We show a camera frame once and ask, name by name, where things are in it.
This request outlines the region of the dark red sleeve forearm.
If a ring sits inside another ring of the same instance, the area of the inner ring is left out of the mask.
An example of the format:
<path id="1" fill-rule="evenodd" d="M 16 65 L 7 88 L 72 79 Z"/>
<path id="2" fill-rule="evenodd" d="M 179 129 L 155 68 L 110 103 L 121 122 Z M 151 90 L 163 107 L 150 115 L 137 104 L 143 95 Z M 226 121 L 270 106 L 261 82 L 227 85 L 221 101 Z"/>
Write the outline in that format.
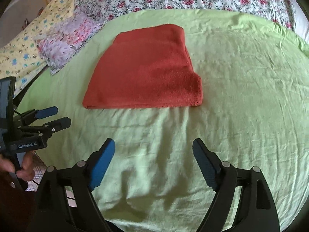
<path id="1" fill-rule="evenodd" d="M 36 210 L 36 193 L 12 188 L 1 176 L 1 231 L 26 231 Z"/>

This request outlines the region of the person's left hand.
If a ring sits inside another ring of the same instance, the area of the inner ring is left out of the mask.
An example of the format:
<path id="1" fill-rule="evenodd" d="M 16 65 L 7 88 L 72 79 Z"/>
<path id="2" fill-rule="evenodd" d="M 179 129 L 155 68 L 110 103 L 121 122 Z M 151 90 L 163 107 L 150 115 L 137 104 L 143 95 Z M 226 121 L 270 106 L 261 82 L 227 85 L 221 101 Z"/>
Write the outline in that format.
<path id="1" fill-rule="evenodd" d="M 11 181 L 12 177 L 10 176 L 10 173 L 15 173 L 18 178 L 24 181 L 31 181 L 35 176 L 33 155 L 32 151 L 26 152 L 22 161 L 21 169 L 16 171 L 13 163 L 1 154 L 1 177 L 6 181 Z"/>

